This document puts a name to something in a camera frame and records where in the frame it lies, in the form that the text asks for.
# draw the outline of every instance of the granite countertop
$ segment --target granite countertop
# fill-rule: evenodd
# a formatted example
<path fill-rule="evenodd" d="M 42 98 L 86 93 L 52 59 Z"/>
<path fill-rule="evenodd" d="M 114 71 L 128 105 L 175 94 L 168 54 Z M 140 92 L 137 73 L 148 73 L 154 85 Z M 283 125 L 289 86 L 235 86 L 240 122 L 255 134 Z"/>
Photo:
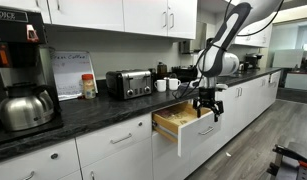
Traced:
<path fill-rule="evenodd" d="M 219 77 L 219 83 L 234 86 L 252 79 L 276 72 L 278 68 L 266 68 L 234 75 L 234 77 Z M 195 90 L 188 96 L 175 99 L 170 91 L 153 93 L 126 101 L 111 98 L 103 91 L 92 100 L 68 100 L 60 103 L 63 111 L 61 118 L 64 127 L 31 137 L 0 145 L 0 161 L 38 150 L 82 134 L 99 130 L 104 127 L 150 113 L 157 109 L 180 103 L 198 96 Z"/>

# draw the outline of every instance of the white mug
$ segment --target white mug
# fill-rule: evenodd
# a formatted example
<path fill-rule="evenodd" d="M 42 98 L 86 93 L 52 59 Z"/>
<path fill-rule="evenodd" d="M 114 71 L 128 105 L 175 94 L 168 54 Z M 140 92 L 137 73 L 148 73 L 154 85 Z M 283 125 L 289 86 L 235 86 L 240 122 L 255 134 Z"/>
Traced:
<path fill-rule="evenodd" d="M 181 81 L 178 79 L 169 79 L 169 89 L 172 91 L 177 90 L 177 88 L 181 85 Z"/>
<path fill-rule="evenodd" d="M 166 80 L 157 80 L 154 83 L 154 86 L 156 87 L 158 92 L 164 92 L 166 91 Z"/>

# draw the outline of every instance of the stainless steel kettle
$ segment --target stainless steel kettle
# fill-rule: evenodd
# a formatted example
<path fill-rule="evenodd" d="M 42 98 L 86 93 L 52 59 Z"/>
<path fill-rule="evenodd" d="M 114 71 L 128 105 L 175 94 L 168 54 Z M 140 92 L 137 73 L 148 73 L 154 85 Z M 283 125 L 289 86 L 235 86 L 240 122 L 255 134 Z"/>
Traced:
<path fill-rule="evenodd" d="M 8 131 L 40 126 L 55 118 L 61 108 L 52 86 L 18 83 L 8 86 L 8 98 L 0 104 L 2 124 Z"/>

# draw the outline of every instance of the floor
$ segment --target floor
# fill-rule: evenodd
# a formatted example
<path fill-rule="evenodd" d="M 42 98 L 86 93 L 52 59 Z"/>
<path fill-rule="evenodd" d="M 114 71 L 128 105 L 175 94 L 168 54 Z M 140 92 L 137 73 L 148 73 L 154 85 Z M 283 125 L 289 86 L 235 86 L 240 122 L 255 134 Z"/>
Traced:
<path fill-rule="evenodd" d="M 292 141 L 307 145 L 307 104 L 277 100 L 187 180 L 269 180 L 274 145 Z"/>
<path fill-rule="evenodd" d="M 279 88 L 277 91 L 277 99 L 307 104 L 307 91 Z"/>

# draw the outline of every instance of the kettle handle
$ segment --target kettle handle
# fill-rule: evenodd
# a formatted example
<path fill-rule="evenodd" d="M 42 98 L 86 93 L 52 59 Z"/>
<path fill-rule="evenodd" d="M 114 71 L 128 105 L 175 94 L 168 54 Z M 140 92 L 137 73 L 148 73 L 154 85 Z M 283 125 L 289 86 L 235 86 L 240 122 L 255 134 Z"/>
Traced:
<path fill-rule="evenodd" d="M 61 109 L 60 102 L 59 102 L 59 99 L 57 97 L 55 88 L 53 86 L 49 86 L 49 85 L 40 85 L 40 86 L 37 86 L 36 88 L 33 89 L 33 93 L 35 95 L 39 95 L 43 91 L 46 91 L 50 95 L 50 97 L 53 101 L 53 104 L 54 104 L 54 110 L 57 113 L 61 113 L 62 109 Z"/>

